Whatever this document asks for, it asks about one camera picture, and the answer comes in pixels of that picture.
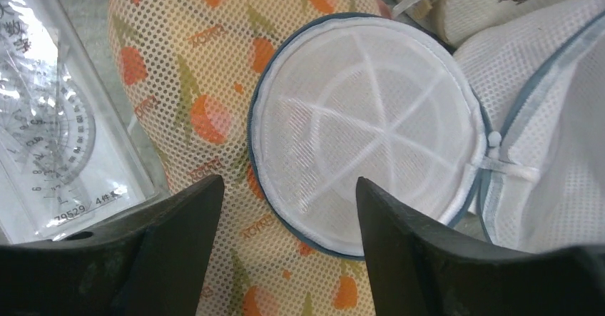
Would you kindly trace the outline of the white mesh laundry bag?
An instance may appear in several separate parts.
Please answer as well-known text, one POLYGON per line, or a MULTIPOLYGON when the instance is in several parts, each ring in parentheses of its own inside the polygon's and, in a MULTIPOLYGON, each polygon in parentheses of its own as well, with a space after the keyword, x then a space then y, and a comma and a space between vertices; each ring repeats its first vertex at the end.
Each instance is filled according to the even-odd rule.
POLYGON ((604 0, 566 0, 454 53, 379 16, 318 18, 250 104, 252 169, 303 242, 362 258, 357 179, 487 241, 540 253, 604 242, 604 0))

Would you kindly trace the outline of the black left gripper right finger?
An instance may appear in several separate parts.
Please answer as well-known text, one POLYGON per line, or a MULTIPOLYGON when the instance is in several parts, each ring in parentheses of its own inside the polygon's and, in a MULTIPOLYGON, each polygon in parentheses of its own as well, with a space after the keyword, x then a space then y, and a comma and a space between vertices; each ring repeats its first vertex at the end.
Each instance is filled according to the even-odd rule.
POLYGON ((366 178, 357 210, 378 315, 602 315, 604 247, 529 254, 469 237, 366 178))

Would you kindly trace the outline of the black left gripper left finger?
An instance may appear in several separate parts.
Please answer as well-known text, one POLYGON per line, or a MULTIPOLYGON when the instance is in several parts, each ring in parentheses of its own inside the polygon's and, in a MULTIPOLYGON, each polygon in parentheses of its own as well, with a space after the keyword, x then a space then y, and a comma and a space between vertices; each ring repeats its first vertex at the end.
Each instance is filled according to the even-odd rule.
POLYGON ((59 241, 1 247, 3 315, 194 315, 225 184, 181 192, 59 241))

